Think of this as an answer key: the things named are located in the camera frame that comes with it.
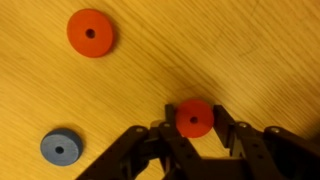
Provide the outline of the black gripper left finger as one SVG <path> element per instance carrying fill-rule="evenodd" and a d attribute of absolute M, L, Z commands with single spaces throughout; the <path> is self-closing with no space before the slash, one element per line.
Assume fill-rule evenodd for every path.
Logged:
<path fill-rule="evenodd" d="M 165 105 L 165 120 L 170 124 L 174 124 L 175 111 L 174 111 L 174 106 L 172 104 Z"/>

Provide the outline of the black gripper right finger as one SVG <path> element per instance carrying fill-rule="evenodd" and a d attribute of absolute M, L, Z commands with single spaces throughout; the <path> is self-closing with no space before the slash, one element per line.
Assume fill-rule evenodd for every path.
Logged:
<path fill-rule="evenodd" d="M 233 145 L 233 127 L 235 120 L 222 105 L 213 106 L 214 125 L 213 128 L 225 148 Z"/>

